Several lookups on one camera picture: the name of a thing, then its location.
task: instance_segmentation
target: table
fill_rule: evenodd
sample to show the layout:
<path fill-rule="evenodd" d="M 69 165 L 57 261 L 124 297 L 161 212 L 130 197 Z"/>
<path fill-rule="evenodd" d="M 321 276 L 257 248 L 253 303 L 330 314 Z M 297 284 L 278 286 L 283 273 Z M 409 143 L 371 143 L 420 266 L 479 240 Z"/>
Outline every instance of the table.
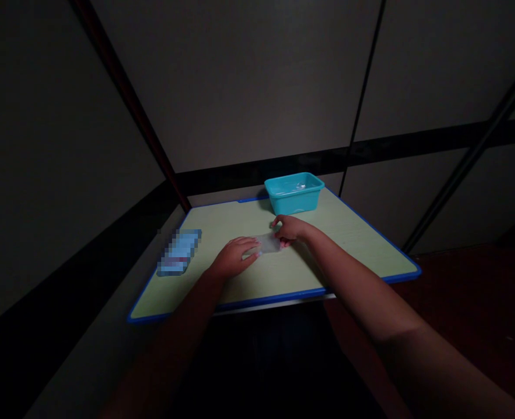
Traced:
<path fill-rule="evenodd" d="M 416 263 L 327 188 L 321 190 L 315 211 L 294 216 L 321 229 L 387 283 L 415 279 L 421 273 Z M 191 263 L 180 276 L 160 277 L 155 269 L 127 321 L 143 323 L 170 315 L 229 240 L 264 234 L 274 219 L 268 198 L 192 208 L 181 228 L 201 229 L 203 234 Z M 306 246 L 294 243 L 278 253 L 264 254 L 228 281 L 216 311 L 255 310 L 329 296 Z"/>

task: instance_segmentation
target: left hand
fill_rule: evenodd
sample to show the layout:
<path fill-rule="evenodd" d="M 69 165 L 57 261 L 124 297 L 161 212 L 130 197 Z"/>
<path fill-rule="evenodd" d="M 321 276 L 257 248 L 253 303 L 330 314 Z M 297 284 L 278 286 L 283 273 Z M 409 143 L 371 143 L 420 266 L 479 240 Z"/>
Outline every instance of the left hand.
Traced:
<path fill-rule="evenodd" d="M 221 279 L 230 279 L 240 275 L 257 260 L 260 254 L 254 253 L 244 260 L 241 259 L 242 255 L 257 246 L 259 246 L 259 242 L 252 237 L 238 237 L 229 241 L 207 269 L 207 272 Z"/>

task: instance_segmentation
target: plastic container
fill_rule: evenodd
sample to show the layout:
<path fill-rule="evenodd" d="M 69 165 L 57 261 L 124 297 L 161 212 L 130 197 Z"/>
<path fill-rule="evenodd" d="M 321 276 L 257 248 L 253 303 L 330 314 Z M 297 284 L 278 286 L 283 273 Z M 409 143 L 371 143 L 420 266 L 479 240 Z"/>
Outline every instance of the plastic container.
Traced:
<path fill-rule="evenodd" d="M 265 188 L 273 211 L 277 215 L 313 211 L 317 208 L 319 192 L 325 183 L 308 172 L 273 177 L 265 181 Z"/>

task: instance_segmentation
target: floor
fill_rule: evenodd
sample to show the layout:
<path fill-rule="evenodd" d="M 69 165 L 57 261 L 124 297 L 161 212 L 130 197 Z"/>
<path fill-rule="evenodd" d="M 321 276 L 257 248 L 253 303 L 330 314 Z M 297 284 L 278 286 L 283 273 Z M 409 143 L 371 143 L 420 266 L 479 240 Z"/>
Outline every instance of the floor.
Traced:
<path fill-rule="evenodd" d="M 416 258 L 422 275 L 393 285 L 444 338 L 515 398 L 515 248 Z M 410 417 L 373 347 L 337 300 L 324 303 L 341 349 L 389 418 Z"/>

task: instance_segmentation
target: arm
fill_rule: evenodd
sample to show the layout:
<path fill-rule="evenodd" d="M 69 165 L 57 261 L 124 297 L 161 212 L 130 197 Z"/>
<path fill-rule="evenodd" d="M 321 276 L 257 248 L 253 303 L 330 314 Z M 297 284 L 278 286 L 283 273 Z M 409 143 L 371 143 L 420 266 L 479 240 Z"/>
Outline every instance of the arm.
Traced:
<path fill-rule="evenodd" d="M 304 242 L 421 417 L 515 417 L 515 400 L 469 363 L 393 289 L 317 228 L 280 215 L 283 246 Z"/>
<path fill-rule="evenodd" d="M 186 372 L 215 311 L 226 281 L 246 270 L 258 253 L 255 239 L 231 240 L 201 275 L 181 305 L 157 331 L 102 410 L 101 418 L 162 417 Z"/>

